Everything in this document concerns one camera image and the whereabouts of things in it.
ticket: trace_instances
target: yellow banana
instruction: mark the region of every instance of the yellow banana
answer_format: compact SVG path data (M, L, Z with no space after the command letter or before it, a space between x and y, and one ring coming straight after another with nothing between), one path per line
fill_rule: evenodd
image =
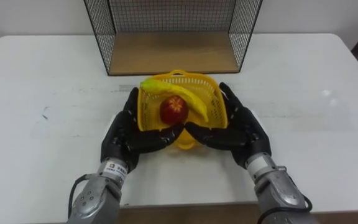
M178 85L163 82L160 80L146 79L140 83L141 89L151 94L173 93L182 97L198 114L200 114L205 122L208 122L207 108L204 102L191 91Z

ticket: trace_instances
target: basket handle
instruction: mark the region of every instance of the basket handle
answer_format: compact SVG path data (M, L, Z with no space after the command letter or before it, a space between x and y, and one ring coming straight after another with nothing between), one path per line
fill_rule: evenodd
M171 72L169 73L166 73L165 75L166 76L177 76L177 75L183 75L184 77L187 76L187 75L191 75L191 74L194 74L194 73L189 73L189 72L185 72L183 70L180 70L180 69L175 69L175 70L172 70Z

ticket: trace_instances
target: wooden board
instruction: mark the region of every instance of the wooden board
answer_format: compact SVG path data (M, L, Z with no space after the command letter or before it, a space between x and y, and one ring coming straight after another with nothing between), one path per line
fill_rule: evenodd
M257 223L257 205L204 205L184 207L122 208L118 224L245 224ZM358 212L315 213L320 224L355 224Z
M227 32L118 33L110 75L238 72Z

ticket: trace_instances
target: wire mesh cage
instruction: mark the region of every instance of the wire mesh cage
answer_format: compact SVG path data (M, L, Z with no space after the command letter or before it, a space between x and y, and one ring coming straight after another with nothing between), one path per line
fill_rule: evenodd
M239 72L262 0L84 0L108 75Z

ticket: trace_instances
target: white table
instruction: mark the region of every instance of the white table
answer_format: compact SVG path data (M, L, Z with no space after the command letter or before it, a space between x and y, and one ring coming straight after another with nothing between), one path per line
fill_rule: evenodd
M228 83L267 129L315 212L358 210L358 63L331 34L254 35ZM107 77L92 36L0 39L0 224L65 222L68 194L99 167L106 125L145 77ZM230 153L142 156L124 206L255 202Z

